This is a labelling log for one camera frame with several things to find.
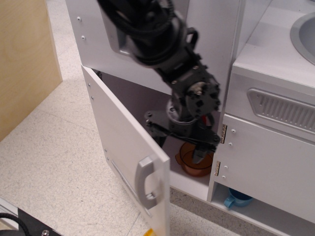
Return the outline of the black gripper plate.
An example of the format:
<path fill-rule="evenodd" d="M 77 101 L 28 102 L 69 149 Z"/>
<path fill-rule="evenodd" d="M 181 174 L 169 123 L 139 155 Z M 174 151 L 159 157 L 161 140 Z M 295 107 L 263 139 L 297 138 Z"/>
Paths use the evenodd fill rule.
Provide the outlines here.
<path fill-rule="evenodd" d="M 206 126 L 202 119 L 177 122 L 164 111 L 148 111 L 144 117 L 151 137 L 161 148 L 168 136 L 196 145 L 192 156 L 194 164 L 205 158 L 208 153 L 207 147 L 215 148 L 220 142 L 220 137 L 211 126 Z"/>

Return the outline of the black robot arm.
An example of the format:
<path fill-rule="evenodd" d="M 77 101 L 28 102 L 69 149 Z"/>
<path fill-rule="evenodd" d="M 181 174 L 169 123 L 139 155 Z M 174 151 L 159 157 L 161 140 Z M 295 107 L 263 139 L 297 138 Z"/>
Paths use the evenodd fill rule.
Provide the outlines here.
<path fill-rule="evenodd" d="M 195 145 L 200 163 L 220 142 L 212 112 L 220 106 L 220 86 L 195 53 L 198 32 L 175 11 L 156 0 L 101 0 L 99 6 L 126 35 L 126 49 L 138 64 L 153 69 L 171 88 L 166 110 L 148 111 L 147 125 L 162 146 L 168 136 Z"/>

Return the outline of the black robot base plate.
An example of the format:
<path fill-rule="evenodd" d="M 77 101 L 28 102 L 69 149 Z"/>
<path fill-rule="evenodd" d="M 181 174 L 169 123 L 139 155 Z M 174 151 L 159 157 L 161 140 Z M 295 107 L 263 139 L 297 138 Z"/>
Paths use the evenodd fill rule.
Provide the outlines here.
<path fill-rule="evenodd" d="M 31 236 L 61 236 L 59 232 L 50 226 L 18 208 L 18 218 L 26 225 Z"/>

